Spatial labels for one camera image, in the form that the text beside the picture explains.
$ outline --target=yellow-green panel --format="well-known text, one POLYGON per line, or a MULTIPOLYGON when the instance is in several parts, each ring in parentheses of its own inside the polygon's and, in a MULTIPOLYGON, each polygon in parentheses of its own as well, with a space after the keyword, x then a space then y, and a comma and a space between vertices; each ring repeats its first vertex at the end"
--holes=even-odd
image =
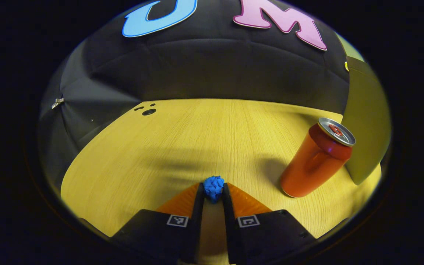
POLYGON ((340 39, 340 42, 343 45, 343 49, 345 50, 347 56, 353 57, 353 58, 356 58, 360 61, 365 62, 364 58, 358 52, 358 50, 356 50, 347 40, 345 40, 345 38, 341 37, 338 33, 336 33, 336 35, 340 39))
POLYGON ((356 138, 346 168, 354 183, 359 185, 387 152, 392 123, 384 90, 370 66, 353 57, 346 59, 350 92, 341 123, 356 138))

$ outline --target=yellow table surface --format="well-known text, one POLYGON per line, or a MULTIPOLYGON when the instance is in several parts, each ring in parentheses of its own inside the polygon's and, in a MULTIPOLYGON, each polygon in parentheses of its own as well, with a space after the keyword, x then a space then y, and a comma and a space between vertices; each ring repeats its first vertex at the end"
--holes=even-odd
MULTIPOLYGON (((378 166, 357 186, 342 168, 303 198, 281 192, 279 176, 308 128, 321 116, 340 122, 341 114, 236 99, 159 100, 135 108, 79 153, 62 183, 67 206, 107 236, 138 210, 155 210, 183 189, 220 175, 272 210, 288 210, 318 238, 357 212, 381 176, 378 166), (147 109, 156 112, 143 116, 147 109)), ((220 201, 205 201, 199 255, 200 264, 228 264, 220 201)))

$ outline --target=can lid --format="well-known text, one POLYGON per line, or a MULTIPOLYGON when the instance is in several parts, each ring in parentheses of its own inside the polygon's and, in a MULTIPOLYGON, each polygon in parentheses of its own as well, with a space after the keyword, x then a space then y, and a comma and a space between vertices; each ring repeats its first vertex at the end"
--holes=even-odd
POLYGON ((354 146, 356 143, 353 134, 348 129, 346 129, 346 127, 333 121, 332 119, 323 117, 319 118, 318 126, 320 126, 320 128, 322 128, 326 134, 343 145, 354 146))

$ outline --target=blue crumpled toy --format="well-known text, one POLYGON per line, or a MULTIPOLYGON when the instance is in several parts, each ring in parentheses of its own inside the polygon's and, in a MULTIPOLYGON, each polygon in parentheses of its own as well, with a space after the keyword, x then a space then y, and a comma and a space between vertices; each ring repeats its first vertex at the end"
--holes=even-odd
POLYGON ((204 190, 205 196, 211 200, 212 203, 217 203, 222 195, 222 188, 225 181, 220 176, 212 176, 205 179, 204 190))

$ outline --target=wooden table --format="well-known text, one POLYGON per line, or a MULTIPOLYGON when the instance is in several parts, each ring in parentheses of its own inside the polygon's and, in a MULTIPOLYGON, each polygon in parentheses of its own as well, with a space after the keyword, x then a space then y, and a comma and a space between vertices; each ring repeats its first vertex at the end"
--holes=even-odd
MULTIPOLYGON (((79 153, 62 183, 73 213, 108 236, 138 210, 155 210, 184 188, 220 175, 272 210, 288 210, 318 238, 357 212, 381 176, 378 166, 356 186, 342 168, 303 198, 281 193, 278 178, 308 128, 320 116, 340 122, 341 114, 232 99, 149 101, 136 108, 79 153), (157 111, 143 116, 148 109, 157 111)), ((220 202, 205 202, 201 235, 200 263, 228 264, 220 202)))

